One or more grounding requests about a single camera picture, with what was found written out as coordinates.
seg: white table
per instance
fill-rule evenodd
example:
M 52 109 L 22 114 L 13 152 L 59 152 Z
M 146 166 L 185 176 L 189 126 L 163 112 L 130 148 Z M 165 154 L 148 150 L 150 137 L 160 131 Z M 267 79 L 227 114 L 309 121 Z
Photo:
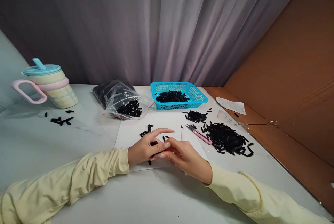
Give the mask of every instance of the white table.
M 48 100 L 41 105 L 22 101 L 7 109 L 0 117 L 0 193 L 14 181 L 32 178 L 88 152 L 107 151 L 114 147 L 120 121 L 103 116 L 90 90 L 94 85 L 72 85 L 79 103 L 71 108 L 74 114 L 56 109 Z M 135 86 L 152 97 L 149 86 Z M 209 98 L 199 112 L 208 120 L 216 119 L 222 108 Z M 224 110 L 220 117 L 229 116 Z M 74 116 L 72 125 L 59 126 L 50 118 Z M 244 171 L 256 180 L 285 191 L 298 204 L 326 216 L 325 209 L 243 129 L 237 130 L 250 142 L 252 157 L 219 154 L 205 145 L 208 158 L 229 171 Z M 236 206 L 220 200 L 216 194 L 180 170 L 171 167 L 132 172 L 116 176 L 71 207 L 65 206 L 53 223 L 253 223 Z

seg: blue plastic basket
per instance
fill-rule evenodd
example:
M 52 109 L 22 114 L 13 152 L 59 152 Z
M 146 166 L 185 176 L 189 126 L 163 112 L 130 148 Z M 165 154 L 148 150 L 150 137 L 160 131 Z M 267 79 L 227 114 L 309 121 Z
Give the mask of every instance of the blue plastic basket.
M 156 99 L 156 97 L 159 96 L 159 93 L 168 91 L 185 92 L 186 96 L 190 99 L 187 102 L 162 103 L 156 101 L 158 110 L 196 108 L 202 103 L 207 103 L 209 101 L 197 87 L 189 82 L 153 82 L 151 83 L 151 91 L 153 99 Z

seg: scissors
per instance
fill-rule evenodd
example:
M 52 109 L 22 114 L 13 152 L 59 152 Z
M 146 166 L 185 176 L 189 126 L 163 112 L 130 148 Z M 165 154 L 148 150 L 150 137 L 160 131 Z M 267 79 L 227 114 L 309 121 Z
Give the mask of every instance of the scissors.
M 197 131 L 196 129 L 194 129 L 194 127 L 190 126 L 189 124 L 186 125 L 186 127 L 192 131 L 197 137 L 199 137 L 202 141 L 204 141 L 205 143 L 211 145 L 212 144 L 212 140 L 208 139 L 207 137 L 205 137 L 203 134 L 201 134 L 199 131 Z

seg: curtain fold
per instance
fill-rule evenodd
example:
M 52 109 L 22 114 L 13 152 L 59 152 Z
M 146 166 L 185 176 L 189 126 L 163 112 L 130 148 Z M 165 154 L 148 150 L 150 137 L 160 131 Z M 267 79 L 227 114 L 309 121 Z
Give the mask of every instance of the curtain fold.
M 22 56 L 71 83 L 222 86 L 289 0 L 0 0 Z

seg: light yellow shirt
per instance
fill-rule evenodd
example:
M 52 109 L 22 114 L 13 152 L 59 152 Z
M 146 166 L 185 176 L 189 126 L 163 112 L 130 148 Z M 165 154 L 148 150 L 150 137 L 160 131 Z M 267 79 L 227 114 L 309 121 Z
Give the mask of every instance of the light yellow shirt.
M 256 182 L 244 173 L 231 173 L 211 163 L 211 188 L 222 200 L 236 204 L 262 224 L 328 224 L 299 206 L 287 194 Z M 66 203 L 74 204 L 116 174 L 129 173 L 127 149 L 89 153 L 32 180 L 10 185 L 0 197 L 0 224 L 41 224 Z

